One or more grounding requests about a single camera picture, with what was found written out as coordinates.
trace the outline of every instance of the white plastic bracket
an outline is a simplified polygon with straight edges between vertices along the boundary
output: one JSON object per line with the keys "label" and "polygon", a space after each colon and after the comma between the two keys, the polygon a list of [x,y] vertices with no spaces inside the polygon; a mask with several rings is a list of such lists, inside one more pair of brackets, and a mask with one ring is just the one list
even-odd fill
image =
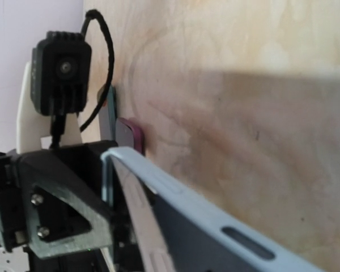
{"label": "white plastic bracket", "polygon": [[[16,118],[16,152],[23,154],[42,149],[41,139],[50,136],[50,117],[42,116],[35,111],[30,99],[31,63],[24,69],[22,92],[19,99],[18,116]],[[67,114],[65,133],[61,138],[61,146],[82,143],[76,114]]]}

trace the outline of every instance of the camera lens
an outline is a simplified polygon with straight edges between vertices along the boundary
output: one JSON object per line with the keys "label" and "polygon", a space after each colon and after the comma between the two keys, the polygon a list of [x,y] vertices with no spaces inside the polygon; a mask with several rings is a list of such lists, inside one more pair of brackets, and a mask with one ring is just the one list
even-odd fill
{"label": "camera lens", "polygon": [[61,72],[63,74],[68,74],[71,70],[72,70],[72,64],[70,64],[67,61],[62,63],[62,65],[61,65]]}
{"label": "camera lens", "polygon": [[57,62],[57,75],[60,79],[72,79],[78,70],[78,63],[72,57],[61,58]]}

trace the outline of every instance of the phone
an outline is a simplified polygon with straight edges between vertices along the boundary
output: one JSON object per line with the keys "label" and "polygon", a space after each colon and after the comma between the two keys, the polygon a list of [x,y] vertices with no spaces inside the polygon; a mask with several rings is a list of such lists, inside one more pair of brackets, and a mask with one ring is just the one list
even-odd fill
{"label": "phone", "polygon": [[118,146],[129,146],[137,152],[144,154],[144,135],[142,129],[134,122],[119,117],[116,120],[116,137]]}

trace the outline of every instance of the wood grain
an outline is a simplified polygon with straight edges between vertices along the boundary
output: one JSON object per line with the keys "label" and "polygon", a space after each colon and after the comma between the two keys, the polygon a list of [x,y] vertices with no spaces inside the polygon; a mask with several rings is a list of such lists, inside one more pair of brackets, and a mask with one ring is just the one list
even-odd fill
{"label": "wood grain", "polygon": [[[340,1],[85,1],[94,7],[114,39],[120,115],[143,128],[147,157],[340,272]],[[108,65],[96,24],[88,42],[90,111]],[[98,124],[85,135],[98,136]]]}

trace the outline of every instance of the black camera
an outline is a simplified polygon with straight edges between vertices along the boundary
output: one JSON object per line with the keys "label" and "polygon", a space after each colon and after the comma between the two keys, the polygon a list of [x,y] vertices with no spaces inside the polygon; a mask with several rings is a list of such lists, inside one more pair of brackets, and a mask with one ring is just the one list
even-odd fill
{"label": "black camera", "polygon": [[64,116],[84,109],[91,55],[81,33],[47,33],[32,55],[31,100],[38,113]]}

